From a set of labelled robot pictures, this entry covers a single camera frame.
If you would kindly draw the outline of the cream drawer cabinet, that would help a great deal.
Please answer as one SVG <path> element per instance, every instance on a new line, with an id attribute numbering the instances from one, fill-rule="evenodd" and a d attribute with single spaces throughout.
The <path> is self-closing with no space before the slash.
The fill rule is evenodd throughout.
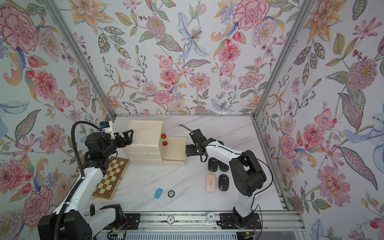
<path id="1" fill-rule="evenodd" d="M 127 129 L 134 131 L 132 143 L 124 148 L 128 159 L 137 165 L 163 165 L 164 123 L 132 120 Z"/>

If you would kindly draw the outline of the black Lecoo mouse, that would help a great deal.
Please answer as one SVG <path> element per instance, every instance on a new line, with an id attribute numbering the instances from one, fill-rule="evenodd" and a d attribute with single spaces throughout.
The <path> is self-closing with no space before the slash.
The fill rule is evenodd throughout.
<path id="1" fill-rule="evenodd" d="M 229 189 L 229 177 L 227 175 L 221 174 L 219 176 L 218 188 L 223 192 Z"/>
<path id="2" fill-rule="evenodd" d="M 222 172 L 227 172 L 229 170 L 229 166 L 221 161 L 218 161 L 218 165 Z"/>
<path id="3" fill-rule="evenodd" d="M 210 172 L 216 172 L 218 169 L 218 160 L 216 158 L 209 158 L 208 169 Z"/>

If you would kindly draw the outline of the pink wireless mouse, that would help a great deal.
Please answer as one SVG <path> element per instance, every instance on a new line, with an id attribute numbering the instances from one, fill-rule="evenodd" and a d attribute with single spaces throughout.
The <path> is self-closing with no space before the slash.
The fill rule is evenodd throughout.
<path id="1" fill-rule="evenodd" d="M 206 191 L 214 193 L 216 191 L 216 176 L 215 174 L 206 175 Z"/>

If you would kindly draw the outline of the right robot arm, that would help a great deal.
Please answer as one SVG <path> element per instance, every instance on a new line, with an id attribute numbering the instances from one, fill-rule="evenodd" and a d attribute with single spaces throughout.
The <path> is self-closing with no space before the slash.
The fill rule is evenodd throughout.
<path id="1" fill-rule="evenodd" d="M 263 186 L 267 175 L 260 165 L 261 161 L 250 150 L 236 151 L 213 138 L 207 139 L 199 129 L 190 130 L 189 136 L 193 143 L 186 146 L 188 157 L 200 156 L 202 162 L 203 157 L 215 158 L 229 166 L 235 187 L 239 191 L 233 217 L 238 225 L 244 225 L 253 216 L 252 207 L 256 195 L 266 190 Z"/>

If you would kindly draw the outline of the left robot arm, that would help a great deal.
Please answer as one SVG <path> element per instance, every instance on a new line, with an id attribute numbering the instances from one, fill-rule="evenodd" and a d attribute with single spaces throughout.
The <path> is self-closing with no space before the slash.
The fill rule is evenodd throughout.
<path id="1" fill-rule="evenodd" d="M 105 227 L 119 228 L 126 223 L 126 217 L 119 204 L 102 207 L 89 219 L 84 214 L 97 185 L 106 175 L 110 157 L 118 148 L 133 142 L 132 130 L 119 133 L 97 132 L 87 136 L 88 152 L 82 164 L 83 173 L 70 190 L 65 200 L 38 223 L 42 240 L 91 240 Z"/>

